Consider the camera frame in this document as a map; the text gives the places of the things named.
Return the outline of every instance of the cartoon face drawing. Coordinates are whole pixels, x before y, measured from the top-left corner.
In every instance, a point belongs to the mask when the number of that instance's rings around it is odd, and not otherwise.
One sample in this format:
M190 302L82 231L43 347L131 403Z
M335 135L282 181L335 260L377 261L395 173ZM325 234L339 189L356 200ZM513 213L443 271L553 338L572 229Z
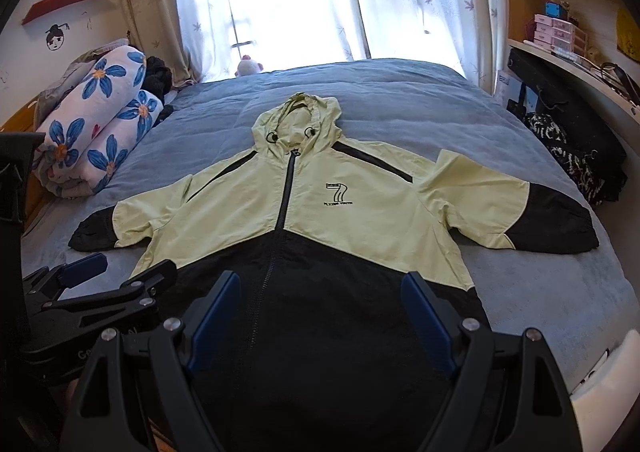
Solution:
M62 31L62 26L66 26L66 29L69 29L69 25L65 23L60 26L52 25L47 31L47 48L52 52L59 50L65 42L65 34Z

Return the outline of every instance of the zipper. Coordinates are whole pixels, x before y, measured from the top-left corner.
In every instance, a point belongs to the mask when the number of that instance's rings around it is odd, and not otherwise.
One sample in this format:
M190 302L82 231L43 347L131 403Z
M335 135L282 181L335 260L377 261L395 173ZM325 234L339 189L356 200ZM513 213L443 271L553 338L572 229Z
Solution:
M254 347L255 339L258 334L258 319L260 317L260 306L262 305L262 301L264 299L264 293L269 286L269 280L271 279L271 275L273 274L273 269L276 266L276 262L279 254L279 246L280 240L282 238L282 231L284 229L285 218L287 217L287 208L289 207L289 198L291 196L291 187L293 185L293 171L296 167L296 158L300 156L300 152L297 149L292 150L289 156L289 163L287 164L287 177L284 182L284 190L282 191L282 201L280 202L280 210L278 211L278 219L276 220L276 226L274 229L273 236L273 245L271 246L271 255L269 257L269 265L267 266L267 271L264 274L264 278L262 280L262 285L258 290L258 297L255 302L254 309L254 320L251 327L251 338L249 340L249 349Z

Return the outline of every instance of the screw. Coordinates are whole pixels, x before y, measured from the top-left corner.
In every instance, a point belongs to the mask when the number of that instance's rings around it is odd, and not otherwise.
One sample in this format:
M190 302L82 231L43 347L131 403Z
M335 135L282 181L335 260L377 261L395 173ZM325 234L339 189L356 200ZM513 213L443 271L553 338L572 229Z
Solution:
M524 333L526 337L532 342L537 342L538 340L542 340L542 333L534 327L530 327Z
M480 323L475 318L465 318L462 321L462 327L467 331L478 331L480 329Z
M162 322L162 327L167 331L175 331L180 327L180 324L182 324L182 321L179 318L170 317Z
M113 340L117 334L118 332L114 330L114 328L108 327L100 334L100 338L108 342L109 340Z

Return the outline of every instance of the number 7 logo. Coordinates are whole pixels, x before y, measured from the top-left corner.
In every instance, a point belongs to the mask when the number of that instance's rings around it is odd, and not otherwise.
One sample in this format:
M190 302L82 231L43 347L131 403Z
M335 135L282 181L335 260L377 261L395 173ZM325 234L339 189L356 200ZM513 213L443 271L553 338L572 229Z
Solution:
M334 203L342 203L344 201L344 193L347 192L347 186L343 183L328 183L326 188L337 189L334 194Z

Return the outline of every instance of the hooded jacket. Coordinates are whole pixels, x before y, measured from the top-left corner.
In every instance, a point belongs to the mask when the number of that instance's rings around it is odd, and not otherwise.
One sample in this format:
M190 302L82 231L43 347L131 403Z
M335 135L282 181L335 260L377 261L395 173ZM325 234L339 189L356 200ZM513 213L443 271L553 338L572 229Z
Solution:
M430 161L347 139L339 116L335 98L293 95L258 117L252 148L92 214L70 241L150 238L132 275L175 262L167 316L238 273L234 329L196 381L230 450L416 450L449 384L404 313L404 274L488 324L450 228L492 249L598 246L568 196L451 151Z

